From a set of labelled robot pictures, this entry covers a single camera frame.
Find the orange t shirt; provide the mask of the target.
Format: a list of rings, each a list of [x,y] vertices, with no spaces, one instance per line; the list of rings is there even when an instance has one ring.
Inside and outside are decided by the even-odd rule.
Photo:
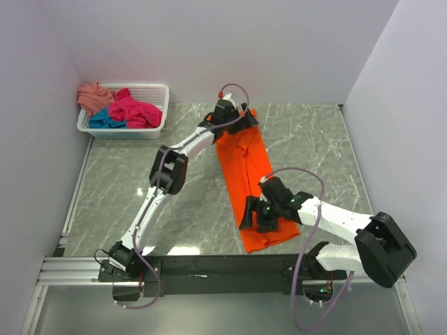
[[[225,132],[217,140],[217,156],[226,182],[230,203],[236,223],[242,222],[246,198],[258,197],[258,186],[262,177],[272,172],[261,132],[257,126],[234,135]],[[300,234],[297,224],[279,219],[279,228],[274,232],[257,232],[257,225],[241,230],[240,236],[245,251],[252,253],[269,246],[281,244]]]

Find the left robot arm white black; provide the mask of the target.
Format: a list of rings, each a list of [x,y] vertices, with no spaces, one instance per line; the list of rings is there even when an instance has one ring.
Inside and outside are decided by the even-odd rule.
[[[167,202],[183,188],[189,161],[224,134],[235,135],[257,125],[247,103],[237,107],[233,101],[221,98],[188,137],[172,147],[159,148],[145,200],[132,224],[108,252],[109,264],[118,276],[130,281],[139,274],[140,251]]]

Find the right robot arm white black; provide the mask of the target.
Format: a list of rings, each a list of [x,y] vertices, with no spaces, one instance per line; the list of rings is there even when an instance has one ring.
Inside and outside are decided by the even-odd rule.
[[[292,193],[278,177],[263,178],[261,194],[246,198],[239,228],[257,233],[278,232],[281,220],[316,226],[346,241],[337,245],[320,241],[304,255],[304,269],[313,278],[332,271],[354,271],[376,284],[391,288],[417,252],[387,213],[359,214],[321,201],[300,191]]]

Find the black base beam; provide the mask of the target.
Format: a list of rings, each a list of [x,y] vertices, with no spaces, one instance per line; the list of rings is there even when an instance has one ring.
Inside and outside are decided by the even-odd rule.
[[[291,293],[297,254],[273,255],[147,255],[155,276],[141,261],[125,272],[101,262],[98,281],[119,287],[119,300],[136,300],[136,291],[123,292],[132,283],[143,297],[157,295]]]

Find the white plastic laundry basket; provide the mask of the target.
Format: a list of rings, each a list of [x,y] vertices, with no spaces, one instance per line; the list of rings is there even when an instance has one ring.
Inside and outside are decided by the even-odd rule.
[[[101,86],[111,91],[119,91],[127,88],[130,95],[137,101],[151,103],[160,109],[161,124],[157,128],[90,128],[87,112],[80,110],[78,115],[77,128],[80,132],[88,133],[98,139],[133,139],[152,140],[161,135],[168,115],[168,104],[170,99],[169,88],[165,84],[149,83],[101,83]]]

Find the magenta t shirt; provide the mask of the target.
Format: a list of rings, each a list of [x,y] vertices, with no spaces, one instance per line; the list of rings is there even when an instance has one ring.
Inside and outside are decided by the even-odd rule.
[[[115,94],[115,102],[108,107],[108,116],[114,121],[125,122],[127,128],[158,128],[163,113],[151,103],[132,97],[129,89],[120,89]]]

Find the blue t shirt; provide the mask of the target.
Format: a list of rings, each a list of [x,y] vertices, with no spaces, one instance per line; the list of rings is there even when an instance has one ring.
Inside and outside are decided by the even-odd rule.
[[[94,129],[126,128],[126,121],[116,121],[108,114],[108,108],[102,109],[89,118],[89,127]]]

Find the salmon pink t shirt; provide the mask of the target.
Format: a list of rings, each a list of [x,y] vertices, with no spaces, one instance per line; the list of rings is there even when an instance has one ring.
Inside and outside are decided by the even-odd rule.
[[[114,94],[98,82],[78,87],[78,105],[92,117],[115,102]]]

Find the aluminium frame rail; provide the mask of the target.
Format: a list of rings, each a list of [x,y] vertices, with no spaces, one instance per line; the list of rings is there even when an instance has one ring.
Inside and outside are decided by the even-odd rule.
[[[21,334],[35,333],[49,287],[86,286],[98,283],[96,273],[99,266],[94,262],[93,258],[64,257],[64,250],[71,233],[75,211],[79,203],[80,190],[85,180],[85,169],[93,141],[93,137],[90,137],[57,248],[52,257],[46,257],[43,260],[31,303],[20,331]]]

